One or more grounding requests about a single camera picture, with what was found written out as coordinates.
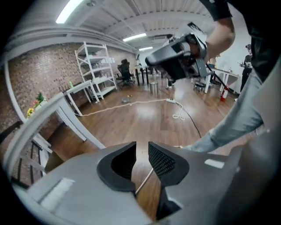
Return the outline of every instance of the red fire extinguisher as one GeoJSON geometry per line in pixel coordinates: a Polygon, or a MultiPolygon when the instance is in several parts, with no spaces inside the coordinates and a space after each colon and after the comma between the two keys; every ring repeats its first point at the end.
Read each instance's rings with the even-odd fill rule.
{"type": "Polygon", "coordinates": [[[220,100],[222,102],[225,102],[225,99],[227,99],[228,92],[229,92],[229,87],[228,86],[224,87],[223,92],[221,93],[221,97],[220,97],[220,100]]]}

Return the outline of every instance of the white cable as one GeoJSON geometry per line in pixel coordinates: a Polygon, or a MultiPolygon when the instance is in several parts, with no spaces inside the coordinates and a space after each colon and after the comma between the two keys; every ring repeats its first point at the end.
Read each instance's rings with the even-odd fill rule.
{"type": "Polygon", "coordinates": [[[179,110],[178,114],[173,114],[173,118],[174,118],[174,119],[180,118],[182,121],[184,121],[185,118],[181,115],[181,111],[183,110],[184,107],[183,107],[183,105],[180,104],[179,102],[176,102],[176,104],[178,104],[178,106],[180,106],[180,110],[179,110]]]}
{"type": "Polygon", "coordinates": [[[136,102],[133,102],[133,103],[127,103],[127,104],[124,104],[124,105],[118,105],[118,106],[114,106],[114,107],[111,107],[111,108],[106,108],[106,109],[103,109],[103,110],[100,110],[100,111],[96,111],[96,112],[91,112],[89,114],[86,114],[86,115],[79,115],[79,114],[76,114],[77,116],[90,116],[90,115],[93,115],[93,114],[96,114],[96,113],[101,113],[101,112],[104,112],[104,111],[107,111],[107,110],[111,110],[111,109],[116,109],[116,108],[120,108],[120,107],[124,107],[124,106],[132,106],[133,104],[136,104],[136,103],[150,103],[150,102],[162,102],[162,101],[166,101],[166,99],[156,99],[156,100],[150,100],[150,101],[145,101],[145,102],[141,102],[141,101],[136,101],[136,102]]]}
{"type": "Polygon", "coordinates": [[[137,189],[136,193],[137,194],[141,189],[142,187],[144,186],[144,184],[146,183],[146,181],[148,181],[149,177],[151,176],[153,172],[153,168],[150,170],[149,174],[147,175],[147,177],[144,179],[144,182],[142,182],[142,184],[140,185],[140,187],[137,189]]]}

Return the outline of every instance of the white extension cord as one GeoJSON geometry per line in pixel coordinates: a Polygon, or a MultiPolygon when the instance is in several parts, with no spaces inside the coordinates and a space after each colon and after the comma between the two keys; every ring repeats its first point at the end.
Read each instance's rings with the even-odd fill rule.
{"type": "MultiPolygon", "coordinates": [[[[156,99],[156,100],[150,100],[150,101],[144,101],[144,102],[141,102],[141,101],[137,101],[137,102],[133,102],[133,103],[127,103],[127,104],[124,104],[124,105],[118,105],[118,106],[114,106],[114,107],[111,107],[111,108],[106,108],[106,109],[102,109],[102,110],[99,110],[99,111],[96,111],[96,112],[91,112],[89,114],[86,114],[86,115],[79,115],[79,114],[76,114],[77,116],[90,116],[90,115],[94,115],[96,113],[101,113],[101,112],[104,112],[104,111],[107,111],[107,110],[111,110],[111,109],[116,109],[116,108],[120,108],[120,107],[124,107],[124,106],[132,106],[136,103],[150,103],[150,102],[162,102],[162,101],[166,101],[166,102],[170,102],[170,103],[173,103],[173,104],[177,104],[179,107],[180,107],[180,110],[178,112],[178,114],[173,114],[173,118],[174,119],[178,119],[180,118],[182,121],[185,120],[185,118],[181,115],[181,112],[183,110],[183,105],[180,104],[179,102],[175,101],[174,99],[172,98],[166,98],[166,99],[156,99]]],[[[144,179],[144,181],[142,182],[142,184],[140,185],[140,187],[136,190],[135,194],[138,194],[138,192],[142,189],[142,187],[145,185],[146,181],[149,179],[149,177],[151,176],[153,172],[153,168],[151,169],[151,171],[149,172],[149,174],[146,176],[146,178],[144,179]]]]}

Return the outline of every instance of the black table leg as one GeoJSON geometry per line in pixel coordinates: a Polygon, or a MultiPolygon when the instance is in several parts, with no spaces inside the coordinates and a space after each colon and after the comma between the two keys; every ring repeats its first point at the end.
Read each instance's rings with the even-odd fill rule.
{"type": "Polygon", "coordinates": [[[137,77],[137,85],[140,85],[140,80],[139,80],[139,72],[137,71],[137,69],[135,70],[136,72],[136,77],[137,77]]]}
{"type": "Polygon", "coordinates": [[[141,78],[142,78],[142,85],[144,85],[144,70],[141,68],[141,78]]]}
{"type": "Polygon", "coordinates": [[[145,73],[146,73],[146,83],[148,84],[148,68],[145,67],[145,73]]]}

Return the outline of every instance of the ceiling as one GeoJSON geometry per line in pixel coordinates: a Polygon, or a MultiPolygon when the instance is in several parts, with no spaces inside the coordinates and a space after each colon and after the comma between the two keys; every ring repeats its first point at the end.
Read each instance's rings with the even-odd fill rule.
{"type": "MultiPolygon", "coordinates": [[[[162,45],[165,35],[194,22],[210,32],[214,22],[199,0],[84,0],[65,24],[55,20],[69,0],[36,0],[10,37],[6,51],[19,46],[56,42],[104,41],[131,52],[140,47],[162,45]],[[90,1],[94,6],[87,6],[90,1]],[[142,37],[124,43],[123,38],[142,37]]],[[[241,15],[231,8],[234,19],[241,15]]]]}

